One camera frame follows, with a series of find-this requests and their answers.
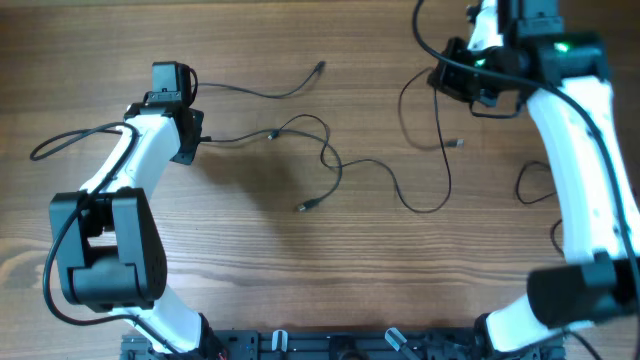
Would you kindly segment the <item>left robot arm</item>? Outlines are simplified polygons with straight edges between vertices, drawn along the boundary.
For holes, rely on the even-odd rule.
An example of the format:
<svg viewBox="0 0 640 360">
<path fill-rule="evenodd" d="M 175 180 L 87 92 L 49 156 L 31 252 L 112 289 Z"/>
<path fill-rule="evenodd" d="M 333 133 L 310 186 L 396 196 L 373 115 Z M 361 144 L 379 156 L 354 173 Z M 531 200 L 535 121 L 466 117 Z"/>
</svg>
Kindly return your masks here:
<svg viewBox="0 0 640 360">
<path fill-rule="evenodd" d="M 208 322 L 167 284 L 167 259 L 149 199 L 171 162 L 192 163 L 203 114 L 192 109 L 196 72 L 178 62 L 152 66 L 152 88 L 124 118 L 59 135 L 68 147 L 96 133 L 119 142 L 99 171 L 76 192 L 58 193 L 49 207 L 53 244 L 42 289 L 49 311 L 75 326 L 125 321 L 164 358 L 216 357 L 219 344 Z M 62 313 L 51 293 L 56 269 L 63 296 L 96 318 Z"/>
</svg>

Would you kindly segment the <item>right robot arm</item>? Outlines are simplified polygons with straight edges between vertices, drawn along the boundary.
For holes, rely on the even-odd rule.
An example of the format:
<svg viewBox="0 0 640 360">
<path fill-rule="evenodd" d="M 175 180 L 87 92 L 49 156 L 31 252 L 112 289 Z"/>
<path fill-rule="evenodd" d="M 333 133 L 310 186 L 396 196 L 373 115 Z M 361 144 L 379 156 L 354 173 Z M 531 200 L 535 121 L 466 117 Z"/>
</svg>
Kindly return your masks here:
<svg viewBox="0 0 640 360">
<path fill-rule="evenodd" d="M 430 85 L 463 103 L 518 94 L 543 140 L 561 209 L 561 267 L 529 274 L 512 304 L 479 321 L 487 358 L 639 313 L 639 211 L 613 121 L 605 46 L 570 33 L 554 1 L 481 1 L 468 39 L 437 53 Z"/>
</svg>

